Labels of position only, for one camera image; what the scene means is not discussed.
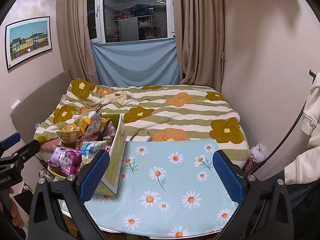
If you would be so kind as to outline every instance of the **curtain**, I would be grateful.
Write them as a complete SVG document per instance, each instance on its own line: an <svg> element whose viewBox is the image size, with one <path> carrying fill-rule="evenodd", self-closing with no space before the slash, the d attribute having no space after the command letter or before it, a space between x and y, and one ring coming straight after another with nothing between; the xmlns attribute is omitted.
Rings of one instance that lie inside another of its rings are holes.
<svg viewBox="0 0 320 240"><path fill-rule="evenodd" d="M180 84L221 89L223 0L173 0Z"/></svg>
<svg viewBox="0 0 320 240"><path fill-rule="evenodd" d="M87 18L87 0L57 0L57 29L64 70L72 79L99 84Z"/></svg>
<svg viewBox="0 0 320 240"><path fill-rule="evenodd" d="M92 43L101 85L146 87L180 82L175 38Z"/></svg>

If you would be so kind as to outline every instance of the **cardboard box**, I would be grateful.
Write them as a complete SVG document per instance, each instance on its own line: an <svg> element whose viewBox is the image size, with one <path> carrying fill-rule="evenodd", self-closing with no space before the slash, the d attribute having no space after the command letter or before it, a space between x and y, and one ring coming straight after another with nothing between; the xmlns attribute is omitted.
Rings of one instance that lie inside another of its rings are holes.
<svg viewBox="0 0 320 240"><path fill-rule="evenodd" d="M118 183L120 177L120 169L122 158L124 154L124 147L127 139L127 133L124 128L123 114L104 114L103 118L110 118L114 127L116 128L116 135L112 142L110 149L110 163L101 182L99 183L96 194L115 196L118 190ZM56 176L57 179L65 179L66 176L60 171L59 168L48 167L48 170Z"/></svg>

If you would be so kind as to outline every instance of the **black cable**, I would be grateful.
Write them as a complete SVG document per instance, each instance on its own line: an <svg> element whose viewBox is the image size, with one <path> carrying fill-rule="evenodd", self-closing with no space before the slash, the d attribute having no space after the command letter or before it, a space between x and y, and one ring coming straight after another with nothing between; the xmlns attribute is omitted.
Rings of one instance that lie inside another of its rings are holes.
<svg viewBox="0 0 320 240"><path fill-rule="evenodd" d="M312 83L315 81L316 79L316 74L313 73L311 70L309 70L309 75L313 77L313 81ZM283 143L285 142L285 140L289 137L289 135L291 134L291 132L293 131L293 129L296 127L296 125L298 124L301 116L303 115L303 110L304 110L304 106L306 105L306 103L304 103L303 108L301 109L297 119L294 121L293 125L291 126L290 130L287 132L287 134L284 136L284 138L282 139L282 141L278 144L278 146L272 151L272 153L261 163L258 163L257 165L255 165L252 170L250 170L248 172L249 174L253 174L254 172L256 172L258 169L260 169L272 156L273 154L276 153L276 151L283 145Z"/></svg>

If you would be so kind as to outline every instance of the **headboard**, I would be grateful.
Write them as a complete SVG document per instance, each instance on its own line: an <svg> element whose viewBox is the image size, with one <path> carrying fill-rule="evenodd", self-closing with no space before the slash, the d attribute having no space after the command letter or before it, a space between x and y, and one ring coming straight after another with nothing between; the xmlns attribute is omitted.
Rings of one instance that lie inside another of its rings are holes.
<svg viewBox="0 0 320 240"><path fill-rule="evenodd" d="M65 71L33 91L12 110L12 122L26 143L33 140L35 123L44 122L53 113L70 83L70 74Z"/></svg>

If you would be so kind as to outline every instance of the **window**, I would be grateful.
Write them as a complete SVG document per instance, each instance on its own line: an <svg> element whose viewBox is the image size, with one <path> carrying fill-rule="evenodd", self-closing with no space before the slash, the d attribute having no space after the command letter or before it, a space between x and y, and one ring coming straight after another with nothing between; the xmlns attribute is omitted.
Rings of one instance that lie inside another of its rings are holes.
<svg viewBox="0 0 320 240"><path fill-rule="evenodd" d="M174 36L172 0L87 0L87 4L89 36L93 42Z"/></svg>

